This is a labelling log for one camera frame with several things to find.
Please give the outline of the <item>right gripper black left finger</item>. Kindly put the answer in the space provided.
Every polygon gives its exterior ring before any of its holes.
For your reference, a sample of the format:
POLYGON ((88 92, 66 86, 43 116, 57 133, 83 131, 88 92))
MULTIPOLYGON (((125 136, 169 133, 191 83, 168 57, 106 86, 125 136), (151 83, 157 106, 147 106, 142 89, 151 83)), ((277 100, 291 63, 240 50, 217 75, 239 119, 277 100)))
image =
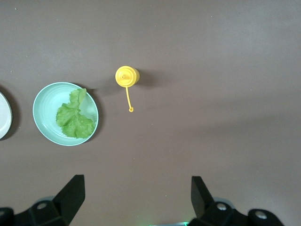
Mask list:
POLYGON ((84 175, 75 175, 52 200, 39 201, 19 214, 1 207, 0 226, 69 226, 84 200, 84 175))

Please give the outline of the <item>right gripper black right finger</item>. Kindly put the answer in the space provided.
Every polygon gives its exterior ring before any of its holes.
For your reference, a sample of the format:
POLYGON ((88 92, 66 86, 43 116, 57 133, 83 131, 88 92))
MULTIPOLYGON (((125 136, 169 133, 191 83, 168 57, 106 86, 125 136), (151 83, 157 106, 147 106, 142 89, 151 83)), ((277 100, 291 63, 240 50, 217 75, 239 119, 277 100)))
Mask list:
POLYGON ((244 215, 222 201, 215 201, 202 177, 191 177, 191 203, 196 217, 189 226, 285 226, 270 211, 251 209, 244 215))

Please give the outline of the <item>green lettuce leaf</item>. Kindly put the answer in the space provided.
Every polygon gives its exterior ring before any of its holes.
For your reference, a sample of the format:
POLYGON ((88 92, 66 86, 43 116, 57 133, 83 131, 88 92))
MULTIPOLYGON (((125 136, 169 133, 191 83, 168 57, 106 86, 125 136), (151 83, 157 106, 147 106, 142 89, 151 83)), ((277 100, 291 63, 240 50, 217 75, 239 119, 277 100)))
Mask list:
POLYGON ((80 105, 86 95, 86 89, 73 90, 69 94, 69 102, 62 103, 56 112, 56 123, 67 137, 88 138, 95 129, 94 121, 80 113, 80 105))

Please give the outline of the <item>yellow mustard squeeze bottle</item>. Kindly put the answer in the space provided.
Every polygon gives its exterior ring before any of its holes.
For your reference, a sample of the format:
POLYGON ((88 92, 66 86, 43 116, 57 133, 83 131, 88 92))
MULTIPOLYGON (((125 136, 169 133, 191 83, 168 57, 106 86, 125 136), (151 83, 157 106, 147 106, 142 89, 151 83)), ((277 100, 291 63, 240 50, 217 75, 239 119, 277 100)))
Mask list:
POLYGON ((127 102, 129 107, 129 112, 133 112, 134 108, 131 105, 129 88, 135 85, 140 79, 140 73, 137 69, 132 68, 130 66, 122 66, 115 73, 116 83, 125 88, 127 95, 127 102))

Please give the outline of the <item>mint green plate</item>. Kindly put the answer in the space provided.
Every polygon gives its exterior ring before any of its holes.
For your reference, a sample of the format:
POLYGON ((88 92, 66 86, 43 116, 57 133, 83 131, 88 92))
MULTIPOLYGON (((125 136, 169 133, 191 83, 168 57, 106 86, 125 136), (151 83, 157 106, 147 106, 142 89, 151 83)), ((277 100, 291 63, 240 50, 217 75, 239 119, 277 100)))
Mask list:
POLYGON ((35 97, 32 107, 34 122, 41 134, 51 142, 63 146, 76 146, 87 142, 96 132, 99 111, 95 100, 88 93, 80 105, 81 114, 92 119, 95 129, 88 138, 67 137, 56 123, 56 112, 62 103, 69 102, 69 94, 82 87, 69 82, 55 82, 44 87, 35 97))

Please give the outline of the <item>beige plate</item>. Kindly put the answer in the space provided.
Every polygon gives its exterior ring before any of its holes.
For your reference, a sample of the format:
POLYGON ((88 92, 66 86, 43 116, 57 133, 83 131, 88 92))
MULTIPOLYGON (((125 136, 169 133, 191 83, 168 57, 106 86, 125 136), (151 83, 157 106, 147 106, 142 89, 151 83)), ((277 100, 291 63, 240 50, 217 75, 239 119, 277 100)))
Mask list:
POLYGON ((0 139, 8 133, 12 124, 12 110, 5 95, 0 92, 0 139))

